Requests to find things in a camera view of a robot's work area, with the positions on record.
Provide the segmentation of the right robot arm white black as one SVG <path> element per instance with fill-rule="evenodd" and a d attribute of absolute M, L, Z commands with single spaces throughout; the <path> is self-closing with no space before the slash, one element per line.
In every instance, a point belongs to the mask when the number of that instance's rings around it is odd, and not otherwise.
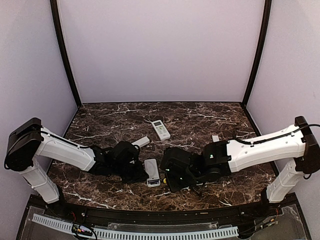
<path fill-rule="evenodd" d="M 266 217 L 306 175 L 320 169 L 320 146 L 303 116 L 294 124 L 267 135 L 207 144 L 201 154 L 168 147 L 160 163 L 171 192 L 211 183 L 243 169 L 281 159 L 289 161 L 261 194 L 255 213 Z"/>

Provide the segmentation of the white battery cover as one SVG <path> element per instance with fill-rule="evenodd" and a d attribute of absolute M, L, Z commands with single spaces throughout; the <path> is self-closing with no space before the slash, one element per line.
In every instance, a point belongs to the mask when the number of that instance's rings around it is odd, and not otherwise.
<path fill-rule="evenodd" d="M 219 142 L 219 141 L 220 141 L 218 135 L 212 135 L 211 138 L 212 138 L 212 141 L 213 141 L 213 142 Z"/>

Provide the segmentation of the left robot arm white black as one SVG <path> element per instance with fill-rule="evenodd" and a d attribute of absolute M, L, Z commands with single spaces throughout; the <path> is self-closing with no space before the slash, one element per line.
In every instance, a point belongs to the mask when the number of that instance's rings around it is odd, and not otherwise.
<path fill-rule="evenodd" d="M 70 206 L 63 201 L 63 193 L 50 180 L 36 157 L 57 160 L 97 176 L 119 176 L 125 184 L 144 182 L 149 175 L 139 160 L 140 147 L 120 141 L 114 147 L 84 146 L 67 140 L 42 126 L 39 118 L 31 118 L 8 138 L 4 168 L 18 172 L 51 210 L 60 218 L 67 218 Z"/>

